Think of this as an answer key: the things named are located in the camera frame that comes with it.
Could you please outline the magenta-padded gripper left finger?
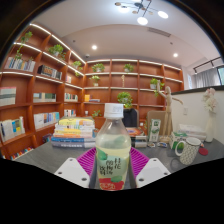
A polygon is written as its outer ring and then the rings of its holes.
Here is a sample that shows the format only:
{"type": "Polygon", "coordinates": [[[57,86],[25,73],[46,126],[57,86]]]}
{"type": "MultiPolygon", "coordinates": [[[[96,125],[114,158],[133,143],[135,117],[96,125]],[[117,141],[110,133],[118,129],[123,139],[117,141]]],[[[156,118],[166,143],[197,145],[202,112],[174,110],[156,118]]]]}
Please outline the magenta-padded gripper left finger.
{"type": "Polygon", "coordinates": [[[84,188],[94,188],[96,183],[96,149],[92,148],[78,156],[69,157],[55,172],[65,180],[68,180],[84,188]]]}

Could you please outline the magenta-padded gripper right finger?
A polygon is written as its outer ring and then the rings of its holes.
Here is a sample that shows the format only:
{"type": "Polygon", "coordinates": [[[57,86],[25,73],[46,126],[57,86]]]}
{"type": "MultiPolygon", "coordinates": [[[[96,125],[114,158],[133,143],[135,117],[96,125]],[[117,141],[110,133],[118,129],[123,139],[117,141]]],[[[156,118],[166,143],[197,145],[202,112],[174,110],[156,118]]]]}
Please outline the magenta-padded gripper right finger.
{"type": "Polygon", "coordinates": [[[148,158],[135,148],[130,150],[129,181],[132,188],[140,188],[170,175],[158,158],[148,158]]]}

